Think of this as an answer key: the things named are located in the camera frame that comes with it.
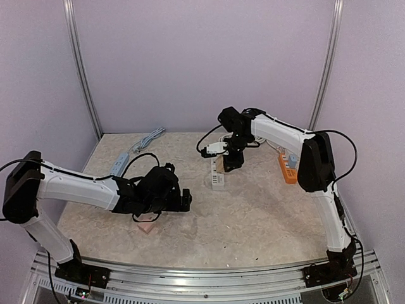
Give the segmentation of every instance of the light blue cord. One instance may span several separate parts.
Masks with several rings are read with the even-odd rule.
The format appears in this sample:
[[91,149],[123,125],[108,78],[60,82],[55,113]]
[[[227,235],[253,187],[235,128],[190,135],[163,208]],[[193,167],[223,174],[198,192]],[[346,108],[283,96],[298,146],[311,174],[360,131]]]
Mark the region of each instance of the light blue cord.
[[135,144],[129,148],[128,153],[132,150],[134,153],[140,153],[142,150],[146,149],[148,145],[156,138],[161,137],[166,132],[164,127],[157,128],[155,131],[152,131],[148,136],[145,136],[140,141],[137,141]]

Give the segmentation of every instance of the wall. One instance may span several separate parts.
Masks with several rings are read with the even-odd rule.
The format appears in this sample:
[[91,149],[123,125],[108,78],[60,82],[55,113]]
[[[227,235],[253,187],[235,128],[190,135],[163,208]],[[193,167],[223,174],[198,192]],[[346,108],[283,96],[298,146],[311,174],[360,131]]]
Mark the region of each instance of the wall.
[[[339,190],[368,249],[375,249],[394,303],[405,297],[405,4],[348,0],[317,129],[334,128],[357,144],[355,171]],[[333,137],[337,173],[350,145]]]
[[[0,14],[0,164],[38,149],[50,162],[81,170],[96,137],[78,84],[62,1],[1,1]],[[0,197],[8,172],[0,173]],[[57,221],[64,204],[44,205]],[[0,303],[13,304],[37,245],[21,227],[0,226]]]
[[75,1],[105,132],[209,130],[222,108],[307,127],[334,1]]

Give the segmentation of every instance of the metal frame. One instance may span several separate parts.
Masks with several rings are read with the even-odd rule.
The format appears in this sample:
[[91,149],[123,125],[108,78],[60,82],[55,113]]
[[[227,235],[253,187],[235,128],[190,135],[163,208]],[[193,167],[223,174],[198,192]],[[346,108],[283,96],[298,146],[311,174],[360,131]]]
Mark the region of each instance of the metal frame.
[[[107,289],[92,288],[98,301],[91,303],[278,303],[277,299],[299,299],[306,291],[302,269],[325,259],[271,267],[239,269],[176,269],[129,265],[84,258],[84,262],[111,269]],[[358,250],[354,263],[360,273],[361,254]],[[51,262],[52,272],[56,264]],[[364,275],[371,276],[379,304],[389,304],[387,284],[374,251],[364,253]],[[55,289],[67,294],[69,289],[85,288],[54,277]],[[47,255],[38,252],[25,282],[21,304],[33,304],[38,289],[49,289]]]
[[330,29],[327,57],[323,66],[322,77],[318,92],[316,93],[316,101],[311,114],[311,120],[309,122],[309,130],[314,130],[321,113],[323,100],[325,99],[325,93],[327,90],[330,73],[332,71],[333,59],[335,58],[335,51],[337,46],[337,40],[339,38],[340,23],[342,21],[343,1],[335,0],[335,8],[333,11],[332,27]]
[[63,0],[65,7],[66,22],[69,31],[70,44],[72,45],[73,59],[76,63],[77,75],[79,77],[80,85],[83,90],[84,99],[86,102],[87,110],[89,111],[91,123],[96,133],[97,139],[100,140],[103,136],[103,130],[97,115],[96,107],[94,106],[93,98],[90,93],[89,83],[83,64],[82,53],[80,52],[80,43],[78,39],[78,32],[75,20],[75,10],[72,0]]

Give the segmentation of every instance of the orange power strip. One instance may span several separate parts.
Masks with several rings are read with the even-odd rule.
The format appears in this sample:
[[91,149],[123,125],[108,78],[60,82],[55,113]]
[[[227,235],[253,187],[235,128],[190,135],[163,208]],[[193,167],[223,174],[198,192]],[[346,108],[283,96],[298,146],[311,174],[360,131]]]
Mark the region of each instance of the orange power strip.
[[280,153],[278,156],[281,172],[283,172],[284,180],[288,184],[295,184],[297,182],[297,170],[289,168],[289,160],[285,154]]

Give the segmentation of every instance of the tabletop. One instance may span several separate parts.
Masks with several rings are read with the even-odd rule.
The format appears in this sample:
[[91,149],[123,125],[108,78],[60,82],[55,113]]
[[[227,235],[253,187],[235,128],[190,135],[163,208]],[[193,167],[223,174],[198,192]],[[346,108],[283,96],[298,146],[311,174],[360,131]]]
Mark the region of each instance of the tabletop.
[[[69,202],[59,229],[85,257],[136,265],[226,268],[325,258],[325,231],[315,204],[298,184],[284,182],[277,152],[267,144],[246,149],[242,168],[225,175],[223,191],[214,191],[211,160],[196,151],[203,135],[166,133],[145,150],[161,164],[174,164],[180,187],[191,191],[190,212],[163,212],[146,234],[131,215]],[[221,135],[211,134],[204,143]],[[118,155],[143,136],[105,134],[84,172],[108,174]],[[143,157],[125,177],[144,176],[155,165],[153,158]]]

